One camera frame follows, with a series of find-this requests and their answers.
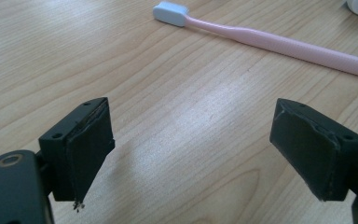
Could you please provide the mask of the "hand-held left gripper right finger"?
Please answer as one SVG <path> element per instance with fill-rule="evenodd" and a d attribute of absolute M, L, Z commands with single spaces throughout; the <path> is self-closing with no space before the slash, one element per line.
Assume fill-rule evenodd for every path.
<path fill-rule="evenodd" d="M 308 105 L 277 100 L 270 143 L 321 201 L 342 201 L 346 178 L 358 162 L 358 134 Z"/>

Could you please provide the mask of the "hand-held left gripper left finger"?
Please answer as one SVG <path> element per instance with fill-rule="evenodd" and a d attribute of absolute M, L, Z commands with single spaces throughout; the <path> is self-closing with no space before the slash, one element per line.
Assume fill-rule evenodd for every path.
<path fill-rule="evenodd" d="M 42 179 L 57 202 L 77 209 L 115 148 L 106 97 L 80 104 L 38 139 Z"/>

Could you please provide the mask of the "pink toothbrush with white cap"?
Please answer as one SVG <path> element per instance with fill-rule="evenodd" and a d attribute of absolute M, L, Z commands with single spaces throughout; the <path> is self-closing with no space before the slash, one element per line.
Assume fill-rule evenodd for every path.
<path fill-rule="evenodd" d="M 220 25 L 190 17 L 185 6 L 160 2 L 152 9 L 156 20 L 177 27 L 194 26 L 242 44 L 358 76 L 358 57 L 250 28 Z"/>

